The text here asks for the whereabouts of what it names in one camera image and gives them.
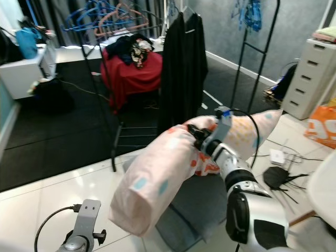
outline clothes rack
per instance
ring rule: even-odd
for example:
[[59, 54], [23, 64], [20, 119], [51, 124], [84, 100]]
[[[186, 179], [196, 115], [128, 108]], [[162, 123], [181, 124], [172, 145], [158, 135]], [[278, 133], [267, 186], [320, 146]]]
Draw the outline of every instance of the clothes rack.
[[275, 12], [274, 12], [274, 16], [273, 16], [273, 20], [272, 20], [272, 25], [271, 25], [271, 28], [270, 28], [270, 31], [269, 31], [269, 34], [268, 34], [268, 37], [267, 37], [267, 42], [266, 42], [266, 46], [265, 46], [264, 50], [259, 49], [256, 46], [254, 46], [254, 45], [252, 45], [252, 44], [250, 44], [249, 42], [246, 41], [247, 33], [248, 33], [249, 29], [248, 29], [248, 27], [246, 27], [246, 29], [245, 29], [243, 44], [241, 46], [241, 51], [240, 51], [238, 70], [237, 70], [237, 73], [236, 73], [235, 84], [234, 84], [232, 98], [231, 98], [231, 104], [230, 104], [231, 108], [233, 107], [233, 104], [234, 104], [234, 101], [235, 101], [235, 94], [236, 94], [236, 90], [237, 90], [237, 84], [238, 84], [238, 79], [239, 79], [239, 74], [240, 74], [240, 68], [242, 66], [242, 61], [243, 61], [243, 55], [244, 55], [245, 46], [249, 46], [253, 50], [256, 50], [256, 51], [258, 51], [259, 53], [262, 54], [262, 59], [261, 59], [261, 63], [259, 65], [259, 70], [258, 70], [258, 76], [257, 76], [257, 78], [255, 80], [255, 83], [254, 83], [254, 86], [253, 86], [252, 95], [251, 95], [251, 99], [249, 101], [248, 108], [247, 108], [247, 112], [250, 113], [251, 106], [252, 106], [252, 103], [253, 103], [253, 99], [254, 99], [254, 96], [255, 96], [256, 91], [257, 91], [260, 75], [261, 75], [261, 72], [262, 72], [262, 70], [264, 68], [264, 63], [265, 63], [265, 59], [266, 59], [266, 56], [267, 56], [268, 47], [269, 47], [269, 44], [270, 44], [270, 41], [271, 41], [271, 38], [272, 38], [275, 22], [277, 20], [277, 16], [278, 16], [278, 12], [279, 12], [279, 7], [280, 7], [280, 0], [277, 0], [277, 6], [276, 6], [276, 9], [275, 9]]
[[[155, 25], [151, 25], [150, 24], [149, 27], [144, 27], [144, 28], [142, 27], [140, 29], [130, 30], [127, 33], [123, 33], [123, 35], [129, 34], [129, 33], [138, 33], [138, 32], [142, 32], [142, 31], [150, 30], [150, 29], [158, 29], [158, 28], [162, 27], [163, 22], [162, 22], [162, 20], [158, 16], [156, 16], [155, 14], [153, 14], [152, 12], [149, 12], [147, 10], [142, 10], [142, 13], [144, 13], [144, 14], [146, 13], [146, 14], [151, 15], [152, 17], [154, 17], [155, 20], [156, 20], [156, 24]], [[111, 98], [115, 101], [115, 95], [114, 95], [113, 88], [112, 88], [111, 78], [107, 74], [108, 73], [108, 68], [107, 68], [107, 65], [106, 65], [106, 62], [105, 62], [105, 59], [104, 59], [104, 56], [103, 56], [103, 50], [102, 50], [102, 46], [101, 46], [101, 40], [100, 40], [100, 38], [96, 38], [96, 43], [95, 43], [95, 45], [93, 45], [93, 48], [90, 49], [88, 52], [85, 52], [83, 33], [81, 31], [78, 31], [78, 30], [75, 30], [75, 29], [73, 29], [72, 31], [75, 32], [75, 34], [77, 35], [78, 40], [80, 42], [81, 52], [83, 54], [83, 57], [84, 57], [87, 69], [89, 71], [89, 75], [90, 75], [90, 79], [91, 79], [91, 82], [92, 82], [92, 85], [93, 85], [93, 88], [94, 88], [94, 92], [96, 93], [97, 99], [99, 100], [99, 107], [100, 107], [100, 110], [102, 112], [103, 123], [104, 123], [104, 125], [106, 126], [106, 128], [108, 130], [108, 135], [109, 135], [110, 139], [113, 140], [113, 142], [112, 142], [112, 150], [111, 150], [111, 162], [112, 162], [113, 171], [116, 172], [117, 168], [116, 168], [116, 164], [115, 164], [115, 160], [114, 159], [116, 158], [117, 147], [135, 147], [135, 148], [146, 147], [146, 145], [137, 145], [137, 144], [122, 145], [122, 144], [119, 144], [119, 139], [120, 138], [145, 138], [145, 137], [155, 137], [156, 136], [156, 134], [121, 135], [121, 132], [123, 130], [150, 130], [150, 129], [157, 129], [157, 127], [125, 127], [124, 126], [125, 123], [123, 121], [121, 121], [119, 114], [115, 113], [115, 112], [117, 112], [118, 109], [117, 109], [116, 103], [114, 102], [112, 110], [113, 110], [113, 114], [115, 114], [114, 116], [117, 119], [118, 128], [117, 128], [117, 130], [116, 130], [116, 132], [114, 134], [114, 139], [113, 139], [113, 132], [112, 132], [112, 130], [111, 130], [110, 126], [109, 126], [108, 120], [107, 120], [107, 118], [105, 116], [105, 111], [104, 111], [104, 108], [103, 108], [102, 101], [101, 101], [101, 99], [98, 96], [98, 94], [99, 94], [98, 87], [97, 87], [96, 81], [94, 80], [94, 77], [92, 75], [92, 69], [91, 69], [91, 66], [90, 66], [90, 63], [89, 63], [89, 59], [88, 59], [88, 57], [91, 55], [91, 53], [93, 53], [94, 50], [95, 50], [95, 48], [98, 46], [99, 51], [100, 51], [100, 55], [101, 55], [101, 58], [102, 58], [102, 64], [103, 64], [103, 67], [104, 67], [105, 72], [106, 72], [107, 80], [108, 80], [109, 86], [111, 87], [109, 89], [110, 94], [111, 94]], [[108, 35], [108, 37], [110, 38], [110, 37], [114, 37], [114, 36], [117, 36], [117, 35], [118, 34], [115, 35], [115, 34], [112, 33], [112, 34]]]

